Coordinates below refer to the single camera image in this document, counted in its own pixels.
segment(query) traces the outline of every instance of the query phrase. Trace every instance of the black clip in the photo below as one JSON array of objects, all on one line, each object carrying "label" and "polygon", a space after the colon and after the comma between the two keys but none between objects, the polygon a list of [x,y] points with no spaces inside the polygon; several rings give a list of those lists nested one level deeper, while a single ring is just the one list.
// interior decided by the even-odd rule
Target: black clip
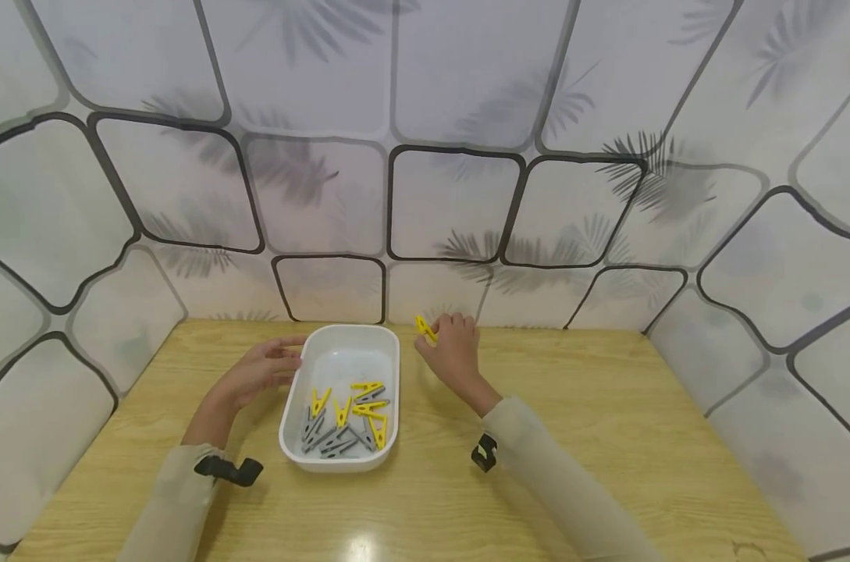
[{"label": "black clip", "polygon": [[483,433],[478,444],[471,450],[471,459],[475,461],[478,468],[484,472],[489,471],[496,465],[496,441],[493,437]]},{"label": "black clip", "polygon": [[261,463],[254,459],[244,459],[240,468],[237,468],[233,462],[211,455],[198,462],[197,466],[194,467],[194,472],[205,477],[224,478],[246,488],[252,486],[255,479],[259,478],[262,469]]}]

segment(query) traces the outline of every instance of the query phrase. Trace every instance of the gray clothespin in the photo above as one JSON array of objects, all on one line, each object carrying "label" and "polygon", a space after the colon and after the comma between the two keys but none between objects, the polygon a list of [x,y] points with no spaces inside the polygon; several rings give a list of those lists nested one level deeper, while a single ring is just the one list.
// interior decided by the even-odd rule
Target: gray clothespin
[{"label": "gray clothespin", "polygon": [[[363,427],[365,429],[367,429],[368,421],[363,420]],[[352,427],[350,428],[350,431],[353,432],[354,436],[356,436],[356,439],[359,439],[359,443],[363,444],[365,449],[368,449],[369,452],[374,452],[374,451],[377,450],[377,447],[374,446],[374,436],[372,436],[372,440],[371,440],[371,442],[369,442],[369,440],[367,440],[365,438],[365,431],[358,432],[358,431],[354,430]]]},{"label": "gray clothespin", "polygon": [[342,428],[341,428],[341,430],[340,430],[339,432],[337,432],[337,434],[336,434],[335,436],[333,436],[333,437],[331,437],[330,439],[326,440],[326,441],[322,444],[322,448],[321,448],[321,449],[319,449],[319,450],[321,450],[322,452],[329,452],[330,450],[334,450],[334,449],[340,448],[340,447],[342,447],[343,445],[346,445],[347,443],[352,442],[352,440],[355,440],[355,439],[356,439],[356,437],[355,437],[355,435],[354,435],[353,433],[350,433],[349,438],[344,437],[344,436],[346,436],[346,435],[347,435],[347,433],[348,433],[349,431],[351,431],[351,430],[350,430],[350,426],[349,426],[349,425],[345,425],[344,427],[342,427]]},{"label": "gray clothespin", "polygon": [[356,439],[354,436],[353,439],[348,439],[346,442],[340,443],[332,449],[323,450],[322,459],[336,459],[336,457],[341,457],[344,452],[347,452],[349,449],[353,449],[353,445],[356,443],[359,443],[359,439]]},{"label": "gray clothespin", "polygon": [[300,438],[301,442],[308,445],[318,437],[318,433],[322,431],[322,426],[325,424],[325,411],[322,409],[315,418],[310,419],[311,409],[306,407],[306,422],[303,425],[303,432]]},{"label": "gray clothespin", "polygon": [[355,397],[353,399],[353,402],[355,402],[356,404],[366,404],[367,402],[373,402],[375,398],[381,396],[384,393],[384,390],[386,390],[384,386],[378,386],[377,389],[374,389],[371,392],[366,392],[363,395]]},{"label": "gray clothespin", "polygon": [[369,425],[368,419],[363,419],[363,431],[359,433],[359,436],[366,449],[371,452],[378,449],[378,446],[374,443],[374,433],[372,433],[372,427]]},{"label": "gray clothespin", "polygon": [[303,443],[303,452],[305,454],[307,454],[308,451],[311,451],[314,448],[318,447],[318,445],[320,443],[322,443],[323,440],[328,439],[336,431],[337,431],[337,426],[335,425],[330,430],[324,432],[322,434],[322,436],[319,436],[317,439],[312,440],[310,443]]}]

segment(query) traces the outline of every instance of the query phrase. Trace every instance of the sleeve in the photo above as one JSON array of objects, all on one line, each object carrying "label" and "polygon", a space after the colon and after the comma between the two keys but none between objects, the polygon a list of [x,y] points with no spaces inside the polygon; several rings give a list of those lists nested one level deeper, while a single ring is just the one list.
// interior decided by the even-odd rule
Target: sleeve
[{"label": "sleeve", "polygon": [[549,511],[584,562],[663,558],[618,502],[555,442],[531,408],[508,397],[484,416],[497,460]]},{"label": "sleeve", "polygon": [[118,562],[193,562],[217,485],[194,467],[212,445],[180,445],[169,451],[147,506],[119,552]]}]

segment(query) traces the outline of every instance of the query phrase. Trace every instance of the wooden table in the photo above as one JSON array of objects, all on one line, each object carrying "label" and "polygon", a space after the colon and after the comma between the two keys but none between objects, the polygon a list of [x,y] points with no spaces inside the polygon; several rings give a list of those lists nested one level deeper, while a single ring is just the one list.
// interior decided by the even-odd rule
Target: wooden table
[{"label": "wooden table", "polygon": [[[318,325],[178,326],[11,560],[113,560],[166,452],[207,388],[251,344]],[[576,560],[501,469],[470,460],[478,420],[402,343],[400,435],[382,467],[308,474],[278,448],[285,392],[254,402],[229,451],[265,471],[224,485],[198,560]],[[668,560],[804,560],[793,539],[638,333],[485,329],[482,371],[530,404]]]}]

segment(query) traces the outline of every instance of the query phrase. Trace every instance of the white plastic tray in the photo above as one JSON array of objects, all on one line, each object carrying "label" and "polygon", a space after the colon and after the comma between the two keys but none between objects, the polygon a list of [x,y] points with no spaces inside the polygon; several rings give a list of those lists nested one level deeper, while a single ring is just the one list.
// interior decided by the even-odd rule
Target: white plastic tray
[{"label": "white plastic tray", "polygon": [[[386,459],[397,439],[400,420],[400,340],[394,332],[377,325],[328,325],[311,333],[301,354],[303,363],[290,386],[281,418],[278,442],[288,459],[310,472],[365,472]],[[322,459],[317,450],[305,454],[301,430],[306,407],[312,403],[312,390],[319,397],[327,389],[323,427],[336,422],[335,399],[345,404],[353,383],[381,381],[384,392],[378,399],[390,404],[380,410],[387,415],[387,443],[382,450],[367,451],[356,445],[337,459]],[[365,420],[350,414],[349,424],[361,431]]]}]

